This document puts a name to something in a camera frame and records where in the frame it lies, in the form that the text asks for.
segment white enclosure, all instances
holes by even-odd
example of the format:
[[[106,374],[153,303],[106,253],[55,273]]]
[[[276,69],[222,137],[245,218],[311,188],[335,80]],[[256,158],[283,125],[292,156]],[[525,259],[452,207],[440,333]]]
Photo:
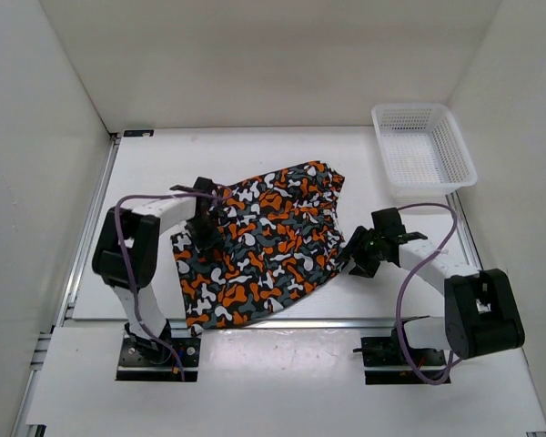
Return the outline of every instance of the white enclosure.
[[[523,352],[468,361],[447,387],[365,390],[360,363],[334,355],[391,326],[404,275],[385,266],[206,336],[197,385],[113,381],[124,317],[89,267],[102,211],[196,176],[232,183],[320,158],[347,178],[348,238],[394,203],[370,110],[399,102],[445,104],[458,122],[479,178],[441,199],[466,215],[450,253],[508,273]],[[156,133],[112,146],[109,132],[130,128]],[[449,225],[404,216],[433,239]],[[166,259],[158,300],[181,327]],[[414,280],[406,314],[441,309]],[[26,422],[47,437],[209,435],[239,408],[244,435],[546,431],[546,0],[0,0],[0,437],[34,436]]]

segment cloth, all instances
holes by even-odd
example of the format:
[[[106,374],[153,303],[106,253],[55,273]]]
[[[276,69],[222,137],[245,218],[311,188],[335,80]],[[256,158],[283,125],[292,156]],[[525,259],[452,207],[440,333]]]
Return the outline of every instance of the cloth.
[[[344,239],[336,206],[344,178],[312,161],[246,179],[214,194],[209,210],[224,238],[214,260],[184,229],[172,237],[193,335],[282,310],[336,276]]]

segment cable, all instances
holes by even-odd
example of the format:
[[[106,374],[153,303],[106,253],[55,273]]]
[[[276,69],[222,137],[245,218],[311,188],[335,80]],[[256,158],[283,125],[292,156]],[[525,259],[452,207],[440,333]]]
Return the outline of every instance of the cable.
[[[447,361],[447,365],[445,366],[445,369],[437,375],[438,379],[436,380],[432,380],[431,378],[427,377],[422,371],[420,371],[419,367],[417,367],[412,357],[410,356],[409,345],[407,344],[404,337],[404,328],[402,325],[402,298],[404,297],[404,293],[407,290],[407,287],[409,286],[410,280],[419,272],[420,269],[422,269],[424,266],[426,266],[435,258],[437,258],[437,256],[441,253],[442,249],[449,242],[450,238],[453,236],[453,234],[457,230],[457,213],[452,208],[448,207],[447,205],[444,205],[442,203],[430,203],[430,202],[413,203],[410,205],[406,205],[404,207],[400,207],[398,208],[398,210],[402,211],[403,209],[416,208],[416,207],[444,208],[448,212],[450,212],[451,217],[453,219],[453,224],[451,225],[451,229],[449,233],[445,236],[445,238],[439,244],[439,246],[435,249],[435,251],[431,253],[427,258],[425,258],[423,261],[421,261],[419,264],[417,264],[409,272],[407,277],[402,281],[402,285],[400,286],[400,290],[399,290],[399,296],[397,297],[397,308],[396,308],[397,335],[399,337],[399,344],[400,344],[400,349],[402,350],[402,355],[404,355],[404,359],[406,360],[407,364],[410,366],[414,374],[417,375],[417,377],[421,381],[423,381],[424,383],[428,385],[441,385],[449,378],[451,369],[455,367],[457,364],[459,364],[461,362],[461,359],[457,359],[453,361],[454,354],[453,354],[453,351],[451,351],[449,354],[449,359]]]
[[[127,283],[129,285],[129,290],[134,295],[134,313],[136,314],[137,323],[139,323],[139,326],[141,327],[142,331],[145,332],[151,340],[161,344],[162,346],[164,346],[166,349],[170,351],[170,355],[174,357],[174,360],[176,361],[176,365],[178,369],[180,370],[180,373],[182,375],[182,381],[184,381],[185,380],[184,366],[182,365],[182,360],[180,360],[180,357],[178,356],[177,352],[174,350],[171,344],[159,339],[156,335],[154,335],[151,329],[149,329],[148,326],[146,326],[146,324],[142,321],[142,316],[139,312],[139,297],[137,295],[136,275],[134,274],[134,270],[131,265],[131,260],[129,259],[129,252],[127,251],[126,240],[124,238],[124,231],[121,228],[121,216],[120,216],[121,206],[128,200],[132,200],[135,198],[153,199],[153,200],[168,200],[170,198],[209,198],[212,200],[225,200],[225,198],[219,198],[217,196],[212,196],[211,194],[206,194],[206,193],[182,193],[182,194],[165,194],[165,195],[131,194],[129,196],[125,196],[121,198],[116,203],[116,207],[113,211],[114,219],[116,223],[117,240],[118,240],[119,248],[121,250],[121,255],[126,264]]]

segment white wall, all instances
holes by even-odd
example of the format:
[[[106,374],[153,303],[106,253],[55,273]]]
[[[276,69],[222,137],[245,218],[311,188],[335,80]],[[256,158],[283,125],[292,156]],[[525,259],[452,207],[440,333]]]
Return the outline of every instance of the white wall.
[[[546,0],[503,1],[450,107],[480,176],[461,200],[484,264],[509,273],[546,414]]]
[[[50,330],[108,135],[36,0],[0,0],[0,436]]]
[[[500,0],[41,0],[111,131],[367,125],[446,102]]]

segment white plastic basket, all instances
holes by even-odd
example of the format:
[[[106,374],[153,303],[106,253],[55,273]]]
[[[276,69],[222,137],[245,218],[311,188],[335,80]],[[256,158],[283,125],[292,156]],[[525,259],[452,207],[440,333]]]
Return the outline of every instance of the white plastic basket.
[[[372,119],[395,198],[445,196],[477,182],[457,123],[443,105],[377,105]]]

